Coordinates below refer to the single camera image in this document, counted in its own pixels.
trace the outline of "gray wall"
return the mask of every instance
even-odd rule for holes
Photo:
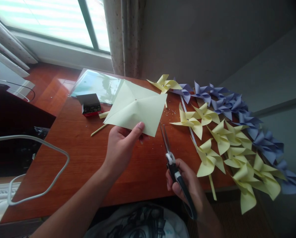
[[[142,78],[218,85],[296,26],[286,0],[149,0]]]
[[[284,158],[296,173],[296,27],[221,86],[243,93],[249,109],[284,143]],[[261,198],[279,237],[296,237],[296,194]]]

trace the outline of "wooden table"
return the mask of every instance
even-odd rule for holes
[[[111,75],[160,92],[147,81]],[[169,122],[180,121],[180,101],[179,95],[168,93],[168,109],[164,109],[161,122],[166,125],[174,156],[183,159],[193,171],[197,172],[201,160],[191,141],[188,127],[169,124]],[[197,106],[195,98],[192,98],[192,103]],[[109,106],[104,105],[103,107],[104,111],[110,109]],[[193,110],[191,104],[187,110]],[[78,100],[68,98],[52,125],[46,141],[67,151],[70,154],[70,163],[49,193],[16,206],[9,206],[1,223],[49,216],[79,190],[100,168],[105,159],[107,138],[113,126],[108,125],[94,137],[90,137],[91,133],[98,129],[103,121],[104,119],[100,119],[98,116],[84,117],[81,114],[81,105]],[[209,125],[210,129],[213,129],[215,125],[212,122]],[[200,146],[211,137],[208,129],[203,127],[202,142],[196,137],[197,144]],[[214,140],[212,141],[212,149],[218,152]],[[137,142],[128,168],[114,184],[101,206],[173,195],[172,192],[167,191],[165,152],[160,129],[157,130],[154,138],[150,138],[150,141],[143,145]],[[45,191],[65,161],[66,157],[63,154],[42,145],[13,201],[19,201]],[[215,168],[212,174],[216,189],[235,185],[230,176],[231,171],[227,166],[225,169],[226,175],[218,168]],[[211,189],[208,176],[199,178],[199,181],[204,190]]]

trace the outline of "curtain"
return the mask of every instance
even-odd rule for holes
[[[114,74],[140,78],[145,0],[104,0]]]
[[[38,63],[34,56],[2,23],[0,23],[0,61],[21,77],[29,74],[27,63]]]

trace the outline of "window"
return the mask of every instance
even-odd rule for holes
[[[9,29],[110,52],[103,0],[0,0]]]

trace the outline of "paper pinwheel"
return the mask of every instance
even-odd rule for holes
[[[245,110],[239,110],[238,111],[238,118],[239,123],[233,122],[235,125],[247,125],[249,126],[247,128],[247,132],[250,135],[252,139],[255,139],[259,132],[259,124],[263,123],[261,120],[259,120],[256,117],[250,116],[251,112],[245,111]]]
[[[229,90],[227,88],[215,88],[213,84],[210,84],[210,87],[213,88],[213,90],[210,91],[210,93],[214,96],[216,96],[218,99],[224,99],[225,96],[222,93],[228,93]]]
[[[154,137],[166,98],[167,94],[158,94],[125,80],[104,124],[132,130],[137,123],[144,122],[143,133]]]
[[[218,167],[223,173],[226,173],[226,172],[225,172],[222,157],[219,156],[214,150],[211,149],[212,139],[213,138],[209,139],[200,147],[198,147],[194,142],[193,144],[202,161],[200,168],[198,170],[197,176],[198,177],[209,176],[213,197],[214,197],[214,200],[217,200],[211,173],[214,171],[215,166]]]
[[[241,95],[239,94],[234,94],[234,98],[231,100],[226,100],[226,103],[228,103],[228,105],[231,106],[230,109],[233,113],[238,113],[239,110],[248,111],[247,104],[244,101],[242,101]]]
[[[194,81],[194,88],[195,88],[195,94],[191,96],[203,99],[203,101],[206,102],[208,106],[210,106],[211,95],[208,94],[208,92],[210,90],[213,90],[213,88],[210,86],[200,87],[200,85],[195,81]]]
[[[245,155],[250,154],[255,154],[255,152],[247,148],[230,147],[227,150],[228,159],[224,160],[224,163],[233,168],[240,168],[248,162]]]
[[[256,154],[253,168],[254,168],[254,173],[258,177],[260,177],[261,180],[263,181],[270,198],[272,200],[275,200],[275,198],[280,193],[280,185],[277,182],[277,180],[274,178],[274,176],[284,180],[286,180],[286,178],[283,176],[283,174],[279,170],[264,164],[263,160],[258,155],[258,153]]]
[[[231,121],[232,119],[232,111],[230,108],[228,108],[225,105],[225,100],[224,99],[220,99],[219,101],[214,101],[213,99],[212,101],[212,106],[214,108],[214,112],[216,112],[217,114],[224,114],[224,116],[226,116],[228,119],[230,119]]]
[[[281,189],[283,194],[296,193],[296,174],[287,169],[287,162],[282,160],[278,165],[274,165],[285,176],[287,181],[283,181]]]
[[[270,132],[267,132],[268,137],[260,131],[256,138],[254,138],[253,145],[261,151],[266,159],[272,165],[275,164],[276,159],[280,158],[283,154],[283,144],[274,138],[270,138]]]
[[[173,90],[172,93],[179,94],[183,97],[185,102],[188,104],[191,98],[190,92],[193,91],[193,89],[188,84],[179,84],[182,87],[182,90]]]
[[[233,176],[233,180],[241,191],[240,208],[242,214],[249,211],[256,205],[253,187],[268,193],[262,181],[254,178],[254,169],[249,163],[244,164],[240,170],[236,172],[236,174]]]
[[[224,121],[221,121],[212,131],[208,128],[212,136],[217,142],[218,151],[220,155],[224,154],[230,147],[230,142],[228,141],[227,134],[231,133],[230,131],[224,129]]]
[[[244,148],[251,150],[251,140],[248,139],[248,137],[243,132],[241,132],[241,130],[248,128],[248,126],[242,125],[233,127],[227,121],[225,121],[225,124],[227,126],[227,129],[231,132],[230,134],[226,135],[228,140],[230,141],[230,144],[234,146],[242,145]]]
[[[172,122],[171,124],[191,127],[194,133],[200,139],[202,139],[202,133],[203,133],[202,124],[197,119],[192,117],[192,115],[195,112],[185,113],[182,109],[181,103],[179,104],[179,112],[180,112],[180,122]]]
[[[166,93],[169,89],[180,89],[182,90],[182,87],[174,80],[167,80],[169,74],[163,74],[158,82],[154,83],[147,79],[147,81],[154,86],[156,86],[158,89],[161,90],[161,94]]]
[[[211,123],[211,121],[214,121],[216,124],[220,124],[220,118],[218,117],[217,113],[209,110],[207,108],[207,103],[204,103],[200,108],[196,108],[195,106],[193,106],[193,108],[196,111],[193,117],[195,119],[202,119],[202,126]]]

